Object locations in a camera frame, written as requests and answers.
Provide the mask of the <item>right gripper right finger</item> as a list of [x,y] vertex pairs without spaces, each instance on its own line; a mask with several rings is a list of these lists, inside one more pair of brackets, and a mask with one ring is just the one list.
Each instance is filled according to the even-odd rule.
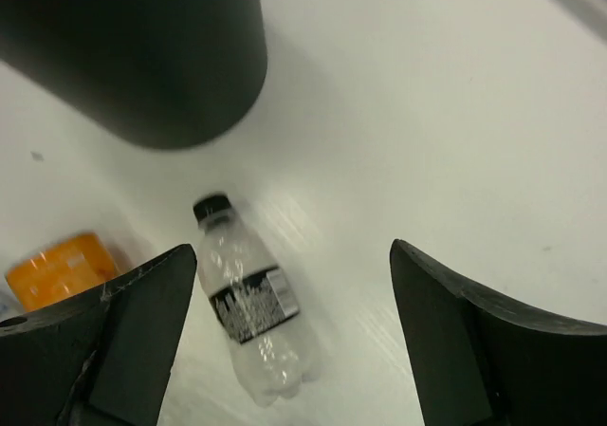
[[605,325],[517,301],[403,240],[390,268],[425,424],[605,424]]

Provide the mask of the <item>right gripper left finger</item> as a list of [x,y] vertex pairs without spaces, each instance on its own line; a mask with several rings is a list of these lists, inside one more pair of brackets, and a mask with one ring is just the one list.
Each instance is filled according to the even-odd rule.
[[1,323],[4,425],[155,425],[196,272],[182,244]]

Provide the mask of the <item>clear bottle black label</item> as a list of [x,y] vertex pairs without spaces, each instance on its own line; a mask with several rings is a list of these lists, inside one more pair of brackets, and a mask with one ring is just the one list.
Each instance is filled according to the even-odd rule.
[[221,192],[193,204],[197,274],[227,339],[236,378],[267,407],[319,374],[317,337],[288,276]]

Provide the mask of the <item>black cylindrical bin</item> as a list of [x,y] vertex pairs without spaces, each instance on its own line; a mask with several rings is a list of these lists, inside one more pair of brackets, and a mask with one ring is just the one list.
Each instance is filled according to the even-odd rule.
[[1,0],[4,63],[144,148],[211,141],[267,76],[261,0]]

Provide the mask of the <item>orange juice bottle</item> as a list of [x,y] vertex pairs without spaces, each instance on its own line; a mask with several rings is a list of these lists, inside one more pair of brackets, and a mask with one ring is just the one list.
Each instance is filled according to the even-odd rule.
[[5,275],[25,311],[59,303],[118,276],[116,263],[93,232],[69,236],[13,265]]

